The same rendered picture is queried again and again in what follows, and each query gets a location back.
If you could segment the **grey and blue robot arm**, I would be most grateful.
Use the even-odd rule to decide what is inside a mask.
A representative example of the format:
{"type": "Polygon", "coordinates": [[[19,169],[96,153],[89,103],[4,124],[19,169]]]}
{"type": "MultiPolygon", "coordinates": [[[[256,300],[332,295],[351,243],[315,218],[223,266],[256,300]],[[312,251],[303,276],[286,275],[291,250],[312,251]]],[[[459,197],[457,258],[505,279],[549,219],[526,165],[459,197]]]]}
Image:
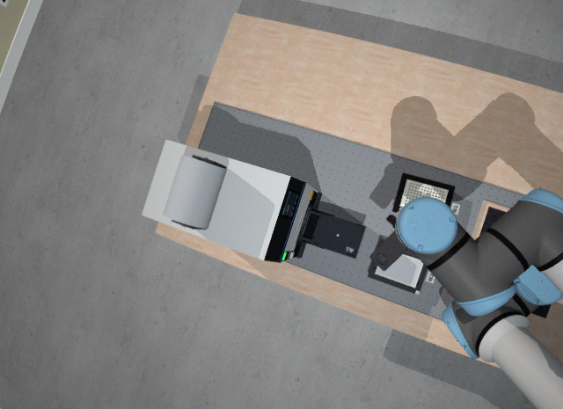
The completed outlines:
{"type": "Polygon", "coordinates": [[[456,300],[442,320],[465,352],[496,362],[537,409],[563,409],[563,362],[526,318],[563,297],[563,199],[531,190],[475,240],[436,198],[399,211],[370,258],[385,271],[409,247],[456,300]]]}

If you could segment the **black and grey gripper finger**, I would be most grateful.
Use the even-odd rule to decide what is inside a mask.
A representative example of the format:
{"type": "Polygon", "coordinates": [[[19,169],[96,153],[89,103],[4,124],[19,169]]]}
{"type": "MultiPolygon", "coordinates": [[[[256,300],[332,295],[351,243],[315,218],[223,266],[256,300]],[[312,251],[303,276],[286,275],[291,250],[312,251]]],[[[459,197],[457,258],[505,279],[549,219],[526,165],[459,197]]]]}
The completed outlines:
{"type": "Polygon", "coordinates": [[[395,215],[389,215],[386,220],[388,221],[388,223],[392,223],[394,224],[396,222],[396,219],[398,217],[400,211],[398,211],[395,215]]]}

